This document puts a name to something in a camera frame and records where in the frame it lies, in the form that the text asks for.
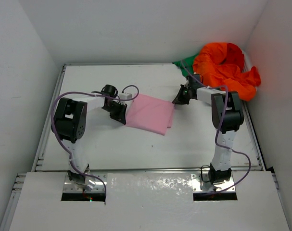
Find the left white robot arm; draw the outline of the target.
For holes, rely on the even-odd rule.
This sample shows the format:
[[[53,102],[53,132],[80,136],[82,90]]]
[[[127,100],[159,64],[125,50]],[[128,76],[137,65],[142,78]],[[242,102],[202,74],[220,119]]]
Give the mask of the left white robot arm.
[[[68,96],[77,94],[80,98]],[[51,109],[51,130],[60,146],[68,153],[70,181],[86,187],[101,181],[91,175],[89,163],[82,151],[81,138],[86,131],[87,113],[102,109],[111,119],[126,124],[126,116],[137,94],[119,92],[113,85],[105,85],[101,91],[66,92],[60,95]]]

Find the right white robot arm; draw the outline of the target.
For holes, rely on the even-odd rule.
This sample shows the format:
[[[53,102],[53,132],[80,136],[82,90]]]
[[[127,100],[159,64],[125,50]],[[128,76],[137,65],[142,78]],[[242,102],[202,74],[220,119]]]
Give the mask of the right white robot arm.
[[[215,153],[209,166],[209,182],[221,183],[231,177],[231,152],[236,132],[244,122],[241,100],[227,85],[210,87],[201,82],[198,74],[186,76],[173,104],[185,105],[198,100],[211,106],[212,123],[216,129]]]

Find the pink t shirt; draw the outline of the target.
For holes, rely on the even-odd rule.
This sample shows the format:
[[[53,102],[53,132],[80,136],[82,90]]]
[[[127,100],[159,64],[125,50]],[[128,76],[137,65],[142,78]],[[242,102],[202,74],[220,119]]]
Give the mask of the pink t shirt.
[[[165,135],[173,122],[174,104],[140,94],[126,115],[126,126]]]

